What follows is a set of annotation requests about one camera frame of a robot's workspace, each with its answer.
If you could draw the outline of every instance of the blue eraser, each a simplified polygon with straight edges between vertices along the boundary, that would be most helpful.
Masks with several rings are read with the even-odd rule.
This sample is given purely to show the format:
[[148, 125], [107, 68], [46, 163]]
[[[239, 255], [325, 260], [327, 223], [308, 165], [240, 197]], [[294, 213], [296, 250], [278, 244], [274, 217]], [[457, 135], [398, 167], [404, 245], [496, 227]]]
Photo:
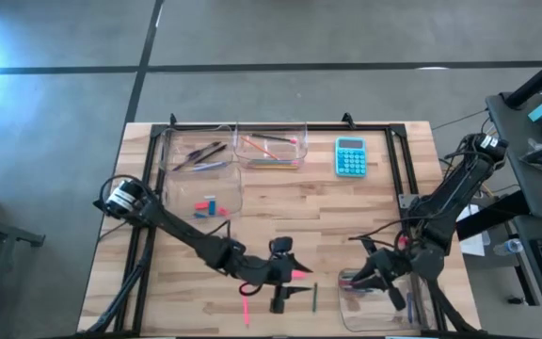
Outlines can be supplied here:
[[209, 201], [208, 202], [208, 215], [214, 216], [216, 211], [216, 203], [215, 201]]
[[542, 104], [539, 105], [537, 108], [535, 108], [529, 115], [528, 118], [530, 118], [532, 121], [537, 121], [542, 118]]

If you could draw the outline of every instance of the calculator display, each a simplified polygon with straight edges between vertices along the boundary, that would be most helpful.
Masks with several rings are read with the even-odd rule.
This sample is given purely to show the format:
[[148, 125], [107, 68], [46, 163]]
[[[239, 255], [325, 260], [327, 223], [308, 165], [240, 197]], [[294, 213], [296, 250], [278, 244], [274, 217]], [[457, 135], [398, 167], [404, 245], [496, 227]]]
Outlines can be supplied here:
[[341, 148], [362, 148], [363, 141], [342, 139], [338, 141], [338, 146], [340, 146]]

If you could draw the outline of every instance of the white paper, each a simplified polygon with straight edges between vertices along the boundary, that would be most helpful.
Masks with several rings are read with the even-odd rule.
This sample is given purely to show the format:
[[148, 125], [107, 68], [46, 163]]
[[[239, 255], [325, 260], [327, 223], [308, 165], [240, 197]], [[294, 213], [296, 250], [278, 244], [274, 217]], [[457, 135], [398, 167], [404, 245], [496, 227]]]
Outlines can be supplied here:
[[[478, 211], [480, 211], [478, 205], [470, 204], [468, 207], [464, 208], [463, 211], [461, 211], [461, 214], [459, 214], [459, 217], [457, 217], [457, 221], [466, 218], [467, 216], [471, 216], [472, 214], [478, 213]], [[477, 234], [464, 241], [460, 241], [459, 246], [461, 247], [461, 251], [463, 253], [485, 256], [485, 244], [482, 241], [481, 234]]]

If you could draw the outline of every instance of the teal calculator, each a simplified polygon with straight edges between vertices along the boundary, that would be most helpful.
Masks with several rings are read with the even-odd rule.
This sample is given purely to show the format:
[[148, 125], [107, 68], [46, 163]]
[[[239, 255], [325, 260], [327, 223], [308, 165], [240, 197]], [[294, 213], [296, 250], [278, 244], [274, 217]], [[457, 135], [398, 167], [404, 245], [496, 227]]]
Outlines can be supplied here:
[[360, 137], [336, 139], [336, 175], [364, 177], [367, 174], [365, 140]]

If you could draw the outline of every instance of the blue sticky note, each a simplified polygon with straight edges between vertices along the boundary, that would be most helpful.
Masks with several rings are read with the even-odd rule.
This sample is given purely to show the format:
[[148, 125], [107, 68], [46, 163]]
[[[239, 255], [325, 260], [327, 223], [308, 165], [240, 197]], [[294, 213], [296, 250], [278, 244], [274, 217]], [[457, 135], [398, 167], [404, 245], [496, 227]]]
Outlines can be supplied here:
[[537, 121], [542, 118], [542, 104], [535, 108], [529, 115], [528, 118], [532, 121]]

